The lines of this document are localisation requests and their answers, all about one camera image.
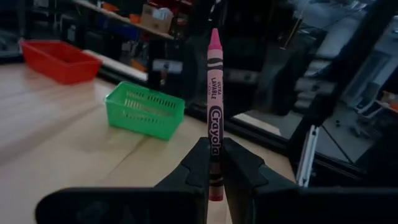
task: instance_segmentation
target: green plastic basket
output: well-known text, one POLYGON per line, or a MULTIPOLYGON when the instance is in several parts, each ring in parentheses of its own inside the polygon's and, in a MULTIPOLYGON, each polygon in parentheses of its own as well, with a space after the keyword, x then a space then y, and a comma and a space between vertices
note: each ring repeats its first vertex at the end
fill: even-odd
POLYGON ((121 82, 106 98, 109 125, 169 140, 184 116, 177 97, 121 82))

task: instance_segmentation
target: crayon tip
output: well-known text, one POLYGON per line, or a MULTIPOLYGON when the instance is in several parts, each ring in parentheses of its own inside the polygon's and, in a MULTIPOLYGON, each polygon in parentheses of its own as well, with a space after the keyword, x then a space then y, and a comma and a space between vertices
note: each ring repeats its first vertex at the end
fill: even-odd
POLYGON ((209 200, 212 202, 220 202, 223 200, 223 196, 209 196, 209 200))
POLYGON ((209 50, 210 49, 222 49, 221 42, 220 42, 220 37, 218 35, 218 29, 214 28, 211 31, 211 37, 210 37, 210 44, 209 44, 209 50))

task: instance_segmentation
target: pink crayon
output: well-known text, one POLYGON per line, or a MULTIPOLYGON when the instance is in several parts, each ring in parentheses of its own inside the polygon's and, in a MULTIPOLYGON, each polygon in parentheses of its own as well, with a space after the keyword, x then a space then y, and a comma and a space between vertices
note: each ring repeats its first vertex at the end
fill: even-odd
POLYGON ((220 151, 224 139, 223 104, 223 48, 218 30, 211 32, 207 51, 207 126, 211 147, 209 200, 222 201, 223 176, 220 169, 220 151))

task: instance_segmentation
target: table surface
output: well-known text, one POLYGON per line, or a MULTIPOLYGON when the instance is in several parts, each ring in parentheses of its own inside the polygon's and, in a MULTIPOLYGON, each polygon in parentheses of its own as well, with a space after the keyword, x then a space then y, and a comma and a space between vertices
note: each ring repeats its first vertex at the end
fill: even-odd
MULTIPOLYGON (((65 187, 153 186, 206 136, 206 124, 188 116, 169 141, 109 127, 103 99, 113 88, 99 79, 62 86, 25 65, 0 67, 2 223, 34 223, 37 202, 65 187)), ((269 124, 238 118, 277 133, 269 124)), ((294 181, 286 157, 226 136, 294 181)), ((209 203, 208 223, 231 223, 226 200, 209 203)))
POLYGON ((104 16, 111 17, 113 19, 117 19, 117 20, 119 20, 121 22, 125 22, 127 24, 131 24, 133 26, 136 26, 136 27, 138 27, 140 29, 146 30, 146 31, 148 31, 148 32, 150 32, 152 34, 158 35, 160 37, 163 37, 163 38, 166 38, 166 39, 170 39, 170 40, 174 39, 174 37, 172 35, 170 35, 170 34, 159 32, 157 30, 154 30, 154 29, 151 29, 149 27, 143 26, 142 24, 132 23, 129 18, 120 16, 120 15, 118 15, 118 14, 116 14, 114 12, 108 11, 106 9, 99 8, 96 5, 90 3, 90 2, 88 2, 86 0, 73 0, 73 2, 75 2, 76 4, 79 4, 81 6, 87 7, 89 9, 92 9, 92 10, 94 10, 96 12, 99 12, 99 13, 103 14, 104 16))

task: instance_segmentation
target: red plastic tray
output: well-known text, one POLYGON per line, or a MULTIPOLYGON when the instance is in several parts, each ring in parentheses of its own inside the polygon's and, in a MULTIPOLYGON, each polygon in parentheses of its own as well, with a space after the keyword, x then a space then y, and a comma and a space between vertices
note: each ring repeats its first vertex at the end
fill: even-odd
POLYGON ((87 82, 96 76, 101 61, 58 40, 21 42, 26 64, 61 84, 87 82))

